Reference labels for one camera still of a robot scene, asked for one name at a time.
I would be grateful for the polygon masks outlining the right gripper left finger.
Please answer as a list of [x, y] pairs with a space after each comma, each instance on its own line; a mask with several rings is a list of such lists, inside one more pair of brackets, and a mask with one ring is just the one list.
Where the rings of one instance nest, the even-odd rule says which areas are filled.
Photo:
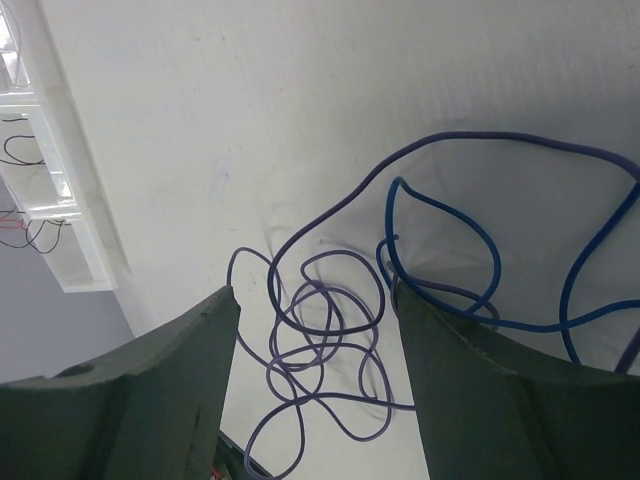
[[226, 286], [104, 355], [2, 384], [2, 478], [209, 478], [239, 318]]

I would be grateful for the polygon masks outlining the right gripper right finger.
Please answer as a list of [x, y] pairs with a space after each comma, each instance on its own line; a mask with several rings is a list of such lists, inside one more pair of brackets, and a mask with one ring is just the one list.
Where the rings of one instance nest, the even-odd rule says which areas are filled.
[[433, 479], [635, 479], [639, 380], [531, 349], [395, 292]]

